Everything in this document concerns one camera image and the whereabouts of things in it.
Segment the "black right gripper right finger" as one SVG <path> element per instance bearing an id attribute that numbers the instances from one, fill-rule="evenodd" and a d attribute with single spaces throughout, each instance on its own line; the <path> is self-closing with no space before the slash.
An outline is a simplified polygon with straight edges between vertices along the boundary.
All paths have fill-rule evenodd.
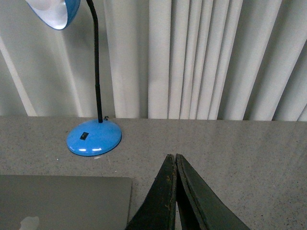
<path id="1" fill-rule="evenodd" d="M 176 155 L 177 205 L 183 230 L 248 230 L 181 154 Z"/>

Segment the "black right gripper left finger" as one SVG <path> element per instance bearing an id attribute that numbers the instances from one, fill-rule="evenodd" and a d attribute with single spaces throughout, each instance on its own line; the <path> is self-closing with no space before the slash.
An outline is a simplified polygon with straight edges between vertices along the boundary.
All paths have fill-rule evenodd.
<path id="1" fill-rule="evenodd" d="M 177 165 L 168 154 L 127 230 L 173 230 L 176 218 Z"/>

